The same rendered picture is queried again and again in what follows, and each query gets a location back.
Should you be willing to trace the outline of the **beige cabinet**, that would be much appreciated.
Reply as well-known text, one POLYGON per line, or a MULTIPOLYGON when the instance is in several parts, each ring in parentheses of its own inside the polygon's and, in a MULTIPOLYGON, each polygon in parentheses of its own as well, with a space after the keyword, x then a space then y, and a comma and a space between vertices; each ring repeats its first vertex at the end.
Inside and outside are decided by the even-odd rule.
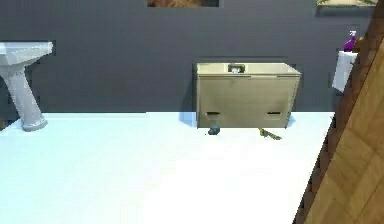
POLYGON ((300 79, 286 63, 199 63, 197 126, 285 128, 300 79))

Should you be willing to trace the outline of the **green brush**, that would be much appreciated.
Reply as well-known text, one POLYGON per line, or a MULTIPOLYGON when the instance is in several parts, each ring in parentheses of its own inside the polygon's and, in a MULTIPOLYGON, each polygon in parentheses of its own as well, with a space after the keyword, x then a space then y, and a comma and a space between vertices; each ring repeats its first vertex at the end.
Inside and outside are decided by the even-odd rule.
POLYGON ((282 139, 280 136, 275 135, 275 134, 265 130, 264 128, 259 128, 259 133, 260 133, 260 136, 263 136, 264 138, 270 137, 273 140, 281 140, 282 139))

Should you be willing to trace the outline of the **brown framed picture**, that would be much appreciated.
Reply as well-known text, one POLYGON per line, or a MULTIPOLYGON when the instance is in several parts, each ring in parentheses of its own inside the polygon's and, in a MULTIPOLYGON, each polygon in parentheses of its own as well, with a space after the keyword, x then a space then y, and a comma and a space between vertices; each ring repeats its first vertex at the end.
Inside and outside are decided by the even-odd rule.
POLYGON ((147 6, 154 8, 219 7, 220 0, 147 0, 147 6))

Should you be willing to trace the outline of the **white toilet tank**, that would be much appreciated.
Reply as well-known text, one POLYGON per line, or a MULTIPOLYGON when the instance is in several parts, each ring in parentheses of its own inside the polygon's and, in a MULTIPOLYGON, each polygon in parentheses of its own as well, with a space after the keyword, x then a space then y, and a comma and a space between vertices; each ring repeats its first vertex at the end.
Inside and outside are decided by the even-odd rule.
POLYGON ((335 73, 332 81, 332 88, 337 96, 344 93, 345 86, 351 74, 354 62, 357 58, 357 53, 339 51, 335 73))

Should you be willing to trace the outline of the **brown wooden door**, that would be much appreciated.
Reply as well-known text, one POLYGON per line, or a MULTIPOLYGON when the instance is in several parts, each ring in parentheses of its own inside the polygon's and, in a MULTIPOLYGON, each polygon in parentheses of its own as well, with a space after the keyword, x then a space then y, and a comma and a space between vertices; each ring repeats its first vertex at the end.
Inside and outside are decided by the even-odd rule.
POLYGON ((290 224, 384 224, 384 0, 290 224))

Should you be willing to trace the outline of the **purple spray bottle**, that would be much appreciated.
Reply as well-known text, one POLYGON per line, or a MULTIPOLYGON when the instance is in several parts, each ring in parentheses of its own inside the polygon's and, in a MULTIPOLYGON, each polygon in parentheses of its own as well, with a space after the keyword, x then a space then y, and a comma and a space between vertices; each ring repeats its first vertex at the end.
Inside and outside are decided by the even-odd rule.
POLYGON ((350 39, 345 42, 344 44, 344 51, 345 52, 351 52, 354 48, 355 42, 356 42, 356 31, 352 30, 349 32, 350 39))

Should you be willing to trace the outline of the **grey framed window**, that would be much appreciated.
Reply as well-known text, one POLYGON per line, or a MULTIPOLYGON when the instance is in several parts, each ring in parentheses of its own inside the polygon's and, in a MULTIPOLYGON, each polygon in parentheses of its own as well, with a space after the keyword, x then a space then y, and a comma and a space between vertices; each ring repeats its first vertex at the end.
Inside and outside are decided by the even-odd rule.
POLYGON ((378 0, 316 0, 317 16, 366 17, 376 7, 378 0))

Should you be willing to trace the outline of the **white pedestal sink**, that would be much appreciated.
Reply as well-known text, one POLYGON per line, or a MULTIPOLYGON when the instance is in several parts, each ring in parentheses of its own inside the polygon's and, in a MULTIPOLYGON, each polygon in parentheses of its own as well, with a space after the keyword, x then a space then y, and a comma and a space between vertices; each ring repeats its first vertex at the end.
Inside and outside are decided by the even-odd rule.
POLYGON ((50 41, 0 42, 0 77, 7 86, 25 132, 42 129, 48 124, 32 94, 25 69, 51 54, 53 47, 50 41))

